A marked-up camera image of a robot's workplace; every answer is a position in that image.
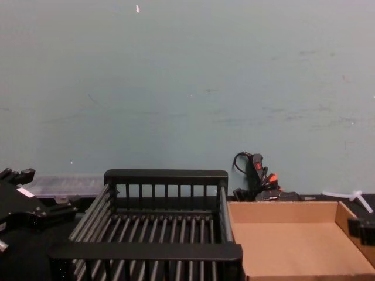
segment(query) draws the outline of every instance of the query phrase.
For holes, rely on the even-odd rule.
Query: cardboard box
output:
[[[341,202],[230,202],[249,281],[375,280],[375,247],[350,237]]]

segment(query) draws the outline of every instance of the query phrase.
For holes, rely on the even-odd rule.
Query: teal wall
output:
[[[374,190],[372,0],[1,0],[0,168]]]

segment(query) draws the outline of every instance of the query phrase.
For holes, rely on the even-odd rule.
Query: black wire rack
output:
[[[227,183],[221,170],[107,171],[69,240],[49,249],[52,279],[242,280]]]

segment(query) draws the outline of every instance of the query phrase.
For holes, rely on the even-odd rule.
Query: box flap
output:
[[[362,254],[369,260],[369,262],[375,267],[375,247],[365,246],[361,244],[360,238],[352,237],[349,235],[349,226],[347,224],[348,218],[356,218],[356,215],[345,206],[344,203],[339,202],[336,212],[336,223],[342,231],[349,237],[351,241],[358,247]]]
[[[334,222],[337,202],[230,202],[233,222]]]

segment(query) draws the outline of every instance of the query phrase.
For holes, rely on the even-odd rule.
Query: white label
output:
[[[4,231],[6,229],[6,222],[3,224],[0,224],[0,232]]]
[[[26,189],[24,189],[23,187],[20,187],[19,189],[17,189],[19,192],[21,192],[23,195],[26,195],[27,197],[33,197],[34,194],[32,194],[30,191],[27,191]]]

